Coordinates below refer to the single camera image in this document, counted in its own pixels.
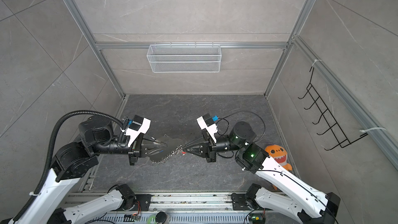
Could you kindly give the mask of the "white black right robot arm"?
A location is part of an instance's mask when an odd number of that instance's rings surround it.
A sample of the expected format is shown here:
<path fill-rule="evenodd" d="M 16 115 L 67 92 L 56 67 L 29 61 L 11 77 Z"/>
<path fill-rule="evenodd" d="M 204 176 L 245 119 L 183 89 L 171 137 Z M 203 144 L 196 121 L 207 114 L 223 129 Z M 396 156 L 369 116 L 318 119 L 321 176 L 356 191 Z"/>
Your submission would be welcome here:
<path fill-rule="evenodd" d="M 270 209 L 301 224 L 335 224 L 340 197 L 324 193 L 303 182 L 283 168 L 268 152 L 254 143 L 256 134 L 249 123 L 235 124 L 229 135 L 215 137 L 215 123 L 200 124 L 202 137 L 183 146 L 184 152 L 215 162 L 216 156 L 225 151 L 235 151 L 235 161 L 243 171 L 250 172 L 282 193 L 252 184 L 245 194 L 245 202 L 253 210 Z"/>

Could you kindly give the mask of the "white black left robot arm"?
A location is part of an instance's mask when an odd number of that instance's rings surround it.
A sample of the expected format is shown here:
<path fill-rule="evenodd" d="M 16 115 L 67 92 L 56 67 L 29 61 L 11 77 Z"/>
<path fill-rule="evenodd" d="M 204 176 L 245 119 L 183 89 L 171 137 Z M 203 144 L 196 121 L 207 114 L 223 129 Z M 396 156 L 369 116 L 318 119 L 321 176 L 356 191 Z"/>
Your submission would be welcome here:
<path fill-rule="evenodd" d="M 79 124 L 80 139 L 55 151 L 62 124 L 78 115 L 90 115 Z M 59 204 L 87 172 L 98 165 L 101 154 L 127 155 L 130 165 L 139 158 L 164 155 L 167 143 L 148 140 L 150 120 L 134 116 L 119 120 L 97 111 L 73 111 L 62 116 L 50 136 L 46 162 L 40 181 L 18 214 L 3 224 L 84 224 L 96 216 L 121 209 L 140 209 L 132 189 L 116 186 L 106 195 L 77 207 L 60 208 Z"/>

